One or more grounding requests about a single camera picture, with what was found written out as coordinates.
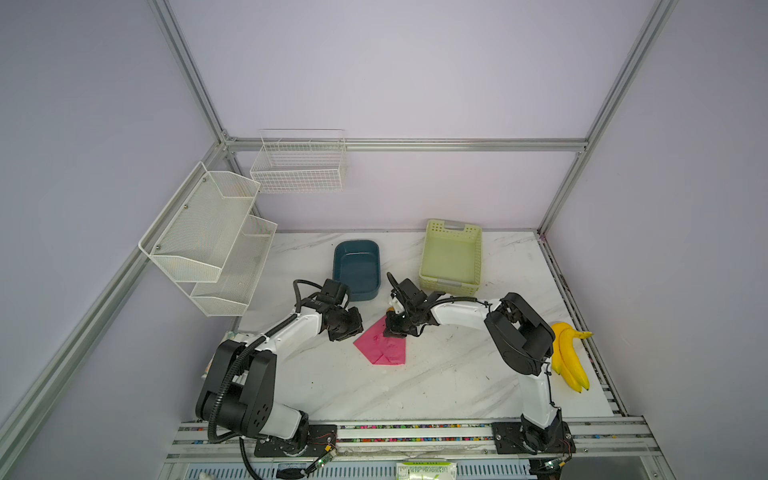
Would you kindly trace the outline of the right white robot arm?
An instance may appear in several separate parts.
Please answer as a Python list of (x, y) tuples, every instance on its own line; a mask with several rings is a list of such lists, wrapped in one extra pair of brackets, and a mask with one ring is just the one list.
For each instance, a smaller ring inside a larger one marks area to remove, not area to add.
[(520, 294), (481, 300), (440, 291), (426, 294), (411, 280), (399, 282), (392, 274), (387, 280), (392, 310), (385, 317), (386, 336), (419, 337), (426, 327), (443, 325), (485, 331), (503, 362), (518, 374), (522, 407), (514, 444), (538, 454), (565, 443), (566, 423), (552, 397), (547, 368), (556, 335)]

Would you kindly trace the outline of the pink paper napkin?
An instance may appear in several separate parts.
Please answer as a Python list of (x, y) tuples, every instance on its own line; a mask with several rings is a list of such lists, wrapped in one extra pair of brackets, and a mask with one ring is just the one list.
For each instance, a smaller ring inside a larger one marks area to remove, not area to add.
[(385, 335), (386, 317), (382, 317), (354, 341), (358, 351), (372, 364), (400, 366), (406, 363), (406, 340)]

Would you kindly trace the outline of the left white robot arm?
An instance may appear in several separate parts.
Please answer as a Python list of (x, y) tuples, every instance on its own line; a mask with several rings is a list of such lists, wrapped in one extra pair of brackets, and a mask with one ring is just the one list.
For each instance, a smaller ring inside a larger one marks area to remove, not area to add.
[(305, 448), (308, 415), (275, 400), (279, 358), (323, 332), (337, 342), (363, 327), (345, 284), (296, 280), (293, 287), (294, 310), (285, 319), (253, 340), (225, 340), (217, 347), (195, 407), (197, 418), (207, 423), (209, 443), (267, 438), (290, 450)]

